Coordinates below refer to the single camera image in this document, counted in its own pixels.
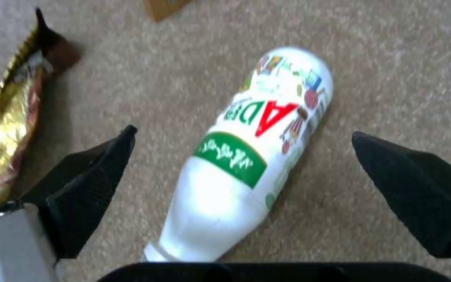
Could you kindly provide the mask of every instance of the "candy bar wrapper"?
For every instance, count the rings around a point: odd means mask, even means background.
[[[78,52],[60,34],[38,22],[17,50],[0,82],[0,204],[18,175],[23,152],[39,117],[43,82],[79,60]]]

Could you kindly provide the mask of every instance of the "green label band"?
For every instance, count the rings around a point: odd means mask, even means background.
[[[254,189],[267,164],[247,143],[225,132],[205,136],[194,156],[206,159]]]

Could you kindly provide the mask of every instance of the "white plastic bottle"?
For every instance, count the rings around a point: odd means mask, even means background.
[[[215,261],[267,216],[333,94],[308,51],[263,56],[182,168],[148,261]]]

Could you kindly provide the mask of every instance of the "red letter a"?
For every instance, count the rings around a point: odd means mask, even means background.
[[[299,107],[299,105],[293,103],[289,103],[284,107],[279,107],[276,105],[276,101],[267,102],[260,123],[258,124],[257,131],[255,132],[255,136],[260,137],[264,132],[269,130],[269,128],[271,128],[297,107]],[[278,112],[274,117],[269,119],[273,110],[277,110]]]

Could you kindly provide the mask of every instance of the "beige carpet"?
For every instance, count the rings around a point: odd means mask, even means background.
[[[159,25],[142,0],[0,0],[0,75],[39,5],[82,60],[47,88],[18,189],[63,155],[140,130],[101,226],[68,281],[138,261],[161,230],[180,167],[264,52],[298,45],[335,81],[323,127],[274,212],[224,261],[407,261],[448,272],[360,168],[353,130],[451,162],[451,2],[196,0]]]

